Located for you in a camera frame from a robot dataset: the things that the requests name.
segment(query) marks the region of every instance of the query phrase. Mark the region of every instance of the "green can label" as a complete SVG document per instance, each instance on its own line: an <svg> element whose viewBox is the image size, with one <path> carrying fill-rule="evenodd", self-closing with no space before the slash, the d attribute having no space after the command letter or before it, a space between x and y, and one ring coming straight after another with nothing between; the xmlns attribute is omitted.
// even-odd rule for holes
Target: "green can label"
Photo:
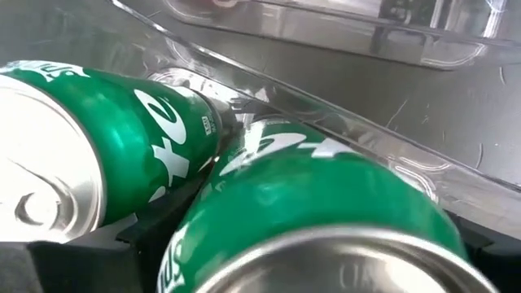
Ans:
<svg viewBox="0 0 521 293"><path fill-rule="evenodd" d="M216 114L187 88L46 61L0 73L47 92L85 129L105 176L105 224L180 186L217 151Z"/></svg>
<svg viewBox="0 0 521 293"><path fill-rule="evenodd" d="M337 224L390 228L465 256L450 219L391 171L315 129L269 119L221 154L169 244L157 291L192 292L251 246Z"/></svg>

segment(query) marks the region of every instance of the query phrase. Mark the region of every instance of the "can holder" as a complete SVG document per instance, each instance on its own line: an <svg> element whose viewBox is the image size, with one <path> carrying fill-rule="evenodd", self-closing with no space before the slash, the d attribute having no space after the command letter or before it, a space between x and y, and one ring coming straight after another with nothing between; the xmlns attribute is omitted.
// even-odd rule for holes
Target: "can holder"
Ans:
<svg viewBox="0 0 521 293"><path fill-rule="evenodd" d="M230 105L237 125L279 112L348 144L452 213L471 259L502 292L521 287L519 187L187 42L121 2L6 0L0 11L2 62L43 59L160 78ZM137 211L137 221L70 243L0 243L0 291L153 292L166 243L202 181Z"/></svg>

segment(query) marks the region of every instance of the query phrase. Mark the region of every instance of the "can top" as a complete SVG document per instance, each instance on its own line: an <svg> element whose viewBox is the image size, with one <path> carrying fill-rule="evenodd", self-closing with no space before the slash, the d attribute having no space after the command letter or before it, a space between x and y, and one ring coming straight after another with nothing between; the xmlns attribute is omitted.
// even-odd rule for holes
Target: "can top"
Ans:
<svg viewBox="0 0 521 293"><path fill-rule="evenodd" d="M203 292L492 293L458 256L392 230L324 226L249 249L210 277Z"/></svg>
<svg viewBox="0 0 521 293"><path fill-rule="evenodd" d="M0 241L65 243L101 223L96 154L54 99L0 75L0 137Z"/></svg>

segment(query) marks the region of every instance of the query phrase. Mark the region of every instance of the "white sprite logo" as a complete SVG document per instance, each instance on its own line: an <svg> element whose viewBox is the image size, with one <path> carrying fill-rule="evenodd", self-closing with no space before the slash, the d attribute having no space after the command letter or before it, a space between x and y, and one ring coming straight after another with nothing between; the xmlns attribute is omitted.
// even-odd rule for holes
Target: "white sprite logo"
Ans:
<svg viewBox="0 0 521 293"><path fill-rule="evenodd" d="M170 187L172 185L173 177L185 178L190 167L189 160L173 152L171 142L174 141L178 145L183 145L186 142L185 124L179 116L179 113L177 113L177 111L170 106L167 101L164 102L173 113L175 122L171 121L172 117L166 109L164 109L163 105L154 97L141 90L134 90L134 94L138 97L139 101L143 104L158 126L161 127L168 136L167 138L162 138L163 146L152 145L152 149L154 150L154 157L160 160L166 167L169 174ZM152 108L152 106L161 111L163 115L160 115L154 108ZM165 192L166 188L164 188L164 186L159 187L150 198L150 201L158 199L163 196Z"/></svg>
<svg viewBox="0 0 521 293"><path fill-rule="evenodd" d="M332 158L339 153L356 153L351 147L345 146L331 138L326 138L322 142L303 142L306 138L307 137L302 133L277 133L260 138L258 141L259 143L253 148L245 145L243 152L231 160L221 170L219 176L224 176L244 165L250 164L253 160L257 160L265 155L272 154L296 144L298 144L297 148L300 149L313 149L313 152L311 153L312 158ZM262 151L259 151L259 148L264 146L266 143L269 143L269 145Z"/></svg>
<svg viewBox="0 0 521 293"><path fill-rule="evenodd" d="M39 73L47 82L53 81L56 77L64 74L66 76L89 77L83 72L83 68L76 65L48 62L48 61L16 61L9 63L0 69L1 72L9 72L13 69L21 69Z"/></svg>
<svg viewBox="0 0 521 293"><path fill-rule="evenodd" d="M188 230L188 224L185 224L172 239L161 261L160 273L157 277L156 292L169 293L175 288L185 285L185 278L182 275L181 268L176 262L182 253L182 240Z"/></svg>

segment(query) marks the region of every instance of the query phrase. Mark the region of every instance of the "sprite can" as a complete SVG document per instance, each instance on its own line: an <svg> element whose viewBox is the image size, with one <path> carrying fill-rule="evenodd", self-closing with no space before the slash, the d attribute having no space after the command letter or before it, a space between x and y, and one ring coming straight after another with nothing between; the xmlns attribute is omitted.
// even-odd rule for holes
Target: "sprite can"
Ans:
<svg viewBox="0 0 521 293"><path fill-rule="evenodd" d="M221 122L185 87L71 64L0 68L0 240L66 242L212 161Z"/></svg>
<svg viewBox="0 0 521 293"><path fill-rule="evenodd" d="M422 192L315 129L269 118L249 125L221 154L170 241L157 291L214 291L219 282L212 276L226 280L226 272L262 258L275 245L270 239L311 229L304 232L307 238L296 237L310 240L321 233L316 227L331 225L367 227L365 238L382 235L380 230L396 231L466 259L457 228ZM280 247L287 239L274 241ZM262 273L262 265L257 268Z"/></svg>

